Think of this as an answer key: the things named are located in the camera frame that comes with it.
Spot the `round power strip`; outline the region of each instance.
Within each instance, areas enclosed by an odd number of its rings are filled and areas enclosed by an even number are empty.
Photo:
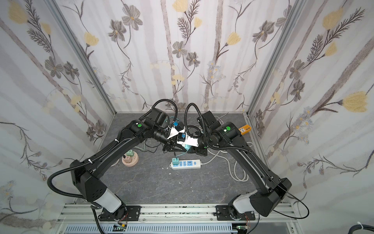
[[[135,151],[134,151],[134,156],[131,156],[131,159],[132,159],[131,162],[125,162],[123,161],[123,157],[122,157],[122,163],[127,167],[134,166],[139,161],[139,156]]]

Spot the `yellow connector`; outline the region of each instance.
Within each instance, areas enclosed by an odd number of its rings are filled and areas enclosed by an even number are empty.
[[[239,128],[239,131],[242,133],[242,135],[248,133],[251,130],[251,126],[248,124],[244,125],[243,127]]]

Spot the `white zip tie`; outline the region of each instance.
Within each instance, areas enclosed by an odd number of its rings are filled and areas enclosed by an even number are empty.
[[[361,225],[361,229],[364,229],[363,225],[360,222],[357,222],[357,224]]]

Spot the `gray table surface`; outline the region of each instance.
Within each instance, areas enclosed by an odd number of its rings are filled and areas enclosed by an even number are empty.
[[[109,144],[118,134],[118,131],[132,120],[141,116],[138,113],[119,113],[115,116],[102,147]],[[179,113],[179,119],[183,119],[183,113]],[[189,114],[189,125],[198,124],[197,114]],[[244,126],[243,114],[227,114],[222,120],[230,121],[238,128]],[[251,141],[249,134],[244,135],[246,141]],[[155,146],[158,142],[149,139],[147,145]],[[252,192],[255,186],[251,179],[246,182],[233,180],[229,173],[228,163],[225,159],[216,157],[200,169],[173,170],[169,167],[174,153],[162,152],[162,146],[155,153],[141,152],[134,149],[139,155],[139,162],[133,167],[126,167],[119,161],[109,168],[101,177],[101,181],[119,196],[124,203],[228,203],[236,195]],[[220,153],[230,162],[231,172],[234,175],[235,159],[230,154]],[[209,161],[214,155],[198,156],[196,154],[184,154],[180,159],[200,159]],[[236,174],[243,178],[243,170],[236,166]]]

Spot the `metal corner post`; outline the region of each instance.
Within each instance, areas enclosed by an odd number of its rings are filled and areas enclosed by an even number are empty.
[[[88,61],[85,54],[82,52],[81,46],[80,46],[78,40],[76,39],[73,31],[69,27],[64,15],[62,14],[60,8],[57,5],[56,1],[55,0],[44,0],[44,2],[47,5],[51,14],[53,15],[54,19],[56,20],[57,24],[60,26],[60,29],[61,29],[62,33],[65,35],[68,43],[71,45],[75,54],[78,56],[78,59],[83,64],[84,69],[90,75],[91,80],[92,80],[95,88],[97,89],[97,91],[99,92],[103,101],[105,102],[105,104],[109,108],[109,111],[111,112],[112,115],[115,115],[117,112],[116,112],[114,106],[112,105],[112,103],[109,100],[108,96],[106,95],[103,87],[101,86],[100,81],[99,81],[98,77],[96,76],[93,68],[91,67],[90,62]]]
[[[261,78],[261,81],[258,85],[258,88],[256,90],[256,93],[248,107],[247,110],[247,116],[250,116],[250,114],[254,111],[254,108],[265,88],[265,85],[274,69],[274,66],[276,62],[278,61],[286,43],[289,39],[292,29],[294,28],[302,10],[307,0],[296,0],[294,7],[292,7],[291,12],[289,14],[288,20],[286,21],[285,27],[282,30],[282,34],[280,35],[280,39],[278,40],[277,45],[275,46],[274,52],[269,60],[269,63],[265,69],[265,72]]]

